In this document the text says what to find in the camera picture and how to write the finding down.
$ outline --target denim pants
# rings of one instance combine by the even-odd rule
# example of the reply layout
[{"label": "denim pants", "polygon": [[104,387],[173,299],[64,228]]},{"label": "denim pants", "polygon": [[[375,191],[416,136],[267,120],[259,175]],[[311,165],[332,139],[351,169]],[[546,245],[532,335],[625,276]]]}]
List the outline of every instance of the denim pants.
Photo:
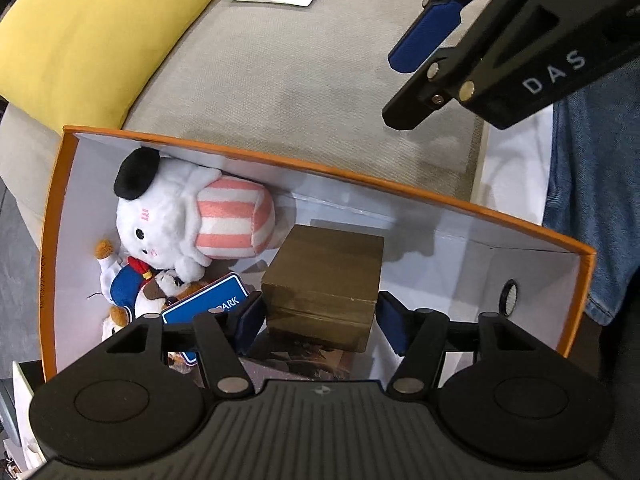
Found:
[{"label": "denim pants", "polygon": [[554,105],[543,225],[597,250],[585,313],[608,325],[640,266],[640,58]]}]

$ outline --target gray floor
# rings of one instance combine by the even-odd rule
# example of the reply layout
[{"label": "gray floor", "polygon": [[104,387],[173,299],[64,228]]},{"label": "gray floor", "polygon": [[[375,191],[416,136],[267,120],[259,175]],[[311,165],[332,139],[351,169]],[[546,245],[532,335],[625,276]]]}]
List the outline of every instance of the gray floor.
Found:
[{"label": "gray floor", "polygon": [[0,196],[0,378],[7,378],[12,375],[12,361],[40,358],[40,255],[2,180]]}]

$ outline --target beige sofa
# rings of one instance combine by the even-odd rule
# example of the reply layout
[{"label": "beige sofa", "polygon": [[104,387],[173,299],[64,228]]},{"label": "beige sofa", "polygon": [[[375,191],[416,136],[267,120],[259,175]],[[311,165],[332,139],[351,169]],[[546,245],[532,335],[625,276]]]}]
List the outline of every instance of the beige sofa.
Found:
[{"label": "beige sofa", "polygon": [[[320,162],[468,200],[482,122],[452,103],[412,132],[380,112],[407,80],[388,51],[422,0],[213,0],[151,78],[124,129]],[[487,0],[463,13],[456,42]],[[59,136],[10,105],[0,176],[40,243]]]}]

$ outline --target pink and white stripes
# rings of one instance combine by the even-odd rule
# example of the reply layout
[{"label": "pink and white stripes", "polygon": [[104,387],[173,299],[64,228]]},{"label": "pink and white stripes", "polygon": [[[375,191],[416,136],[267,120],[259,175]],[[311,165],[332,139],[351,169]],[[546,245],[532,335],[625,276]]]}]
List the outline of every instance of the pink and white stripes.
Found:
[{"label": "pink and white stripes", "polygon": [[260,184],[223,175],[198,193],[198,250],[214,259],[261,253],[275,224],[270,193]]}]

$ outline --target yellow pillow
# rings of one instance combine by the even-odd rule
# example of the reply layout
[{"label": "yellow pillow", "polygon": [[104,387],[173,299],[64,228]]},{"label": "yellow pillow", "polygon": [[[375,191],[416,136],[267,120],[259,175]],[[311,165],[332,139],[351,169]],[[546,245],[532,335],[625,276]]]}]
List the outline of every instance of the yellow pillow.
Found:
[{"label": "yellow pillow", "polygon": [[119,128],[210,0],[17,0],[0,21],[0,95],[49,128]]}]

